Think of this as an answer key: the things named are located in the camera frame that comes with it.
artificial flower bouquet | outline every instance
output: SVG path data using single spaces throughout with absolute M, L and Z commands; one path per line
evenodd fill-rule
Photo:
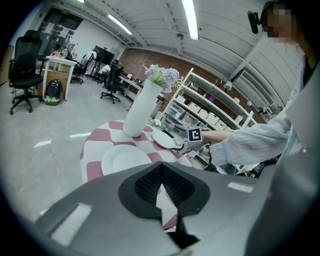
M 150 65 L 145 71 L 147 78 L 163 88 L 164 93 L 171 93 L 171 86 L 179 79 L 179 72 L 174 68 L 164 68 Z

white desk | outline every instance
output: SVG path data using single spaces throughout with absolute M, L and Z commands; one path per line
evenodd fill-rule
M 46 61 L 45 64 L 45 69 L 44 69 L 44 75 L 43 75 L 43 83 L 42 83 L 42 98 L 45 98 L 45 92 L 46 92 L 46 85 L 47 85 L 47 75 L 48 75 L 48 70 L 49 70 L 49 63 L 52 62 L 54 63 L 54 69 L 56 69 L 57 63 L 59 64 L 65 64 L 67 66 L 70 66 L 70 71 L 69 71 L 69 76 L 68 80 L 66 82 L 66 89 L 65 89 L 65 96 L 64 99 L 68 99 L 68 91 L 69 91 L 69 84 L 72 76 L 72 72 L 74 71 L 74 67 L 77 64 L 76 61 L 72 60 L 67 60 L 64 58 L 59 58 L 59 57 L 53 57 L 53 56 L 47 56 L 46 57 L 48 60 Z
M 135 99 L 136 99 L 136 98 L 139 96 L 139 94 L 141 93 L 142 88 L 141 88 L 139 85 L 135 84 L 133 81 L 130 81 L 130 80 L 128 80 L 128 79 L 125 79 L 125 78 L 123 78 L 122 76 L 119 76 L 119 78 L 121 79 L 121 83 L 126 82 L 126 83 L 129 84 L 128 88 L 127 88 L 127 89 L 125 90 L 125 92 L 124 92 L 124 96 L 127 96 L 130 86 L 133 86 L 134 88 L 137 88 L 137 89 L 138 89 L 138 92 L 137 92 L 135 98 L 133 99 L 133 101 L 135 101 Z

round table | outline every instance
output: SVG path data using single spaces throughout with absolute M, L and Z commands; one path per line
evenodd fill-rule
M 146 125 L 139 137 L 130 137 L 122 131 L 124 120 L 106 122 L 96 128 L 85 140 L 80 154 L 80 165 L 83 183 L 103 176 L 101 161 L 107 149 L 116 145 L 132 145 L 144 151 L 152 163 L 158 161 L 174 162 L 192 167 L 187 155 L 180 155 L 157 144 L 151 133 L 154 127 Z M 161 185 L 156 206 L 162 210 L 163 229 L 168 230 L 175 226 L 177 208 L 174 206 L 168 193 Z

shirt sleeve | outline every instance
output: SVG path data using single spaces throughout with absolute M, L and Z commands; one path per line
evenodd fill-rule
M 267 124 L 257 123 L 239 129 L 224 141 L 210 146 L 212 163 L 253 165 L 281 154 L 287 144 L 291 122 L 285 111 L 295 99 L 297 87 L 290 95 L 285 108 Z

gray floor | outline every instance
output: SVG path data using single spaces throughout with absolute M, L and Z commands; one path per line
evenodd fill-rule
M 35 220 L 39 212 L 82 184 L 80 153 L 86 137 L 98 126 L 123 120 L 131 101 L 100 99 L 101 84 L 86 79 L 71 83 L 68 100 L 49 106 L 32 99 L 33 113 L 25 102 L 10 115 L 11 88 L 0 87 L 1 186 L 16 211 Z M 33 148 L 39 142 L 50 144 Z

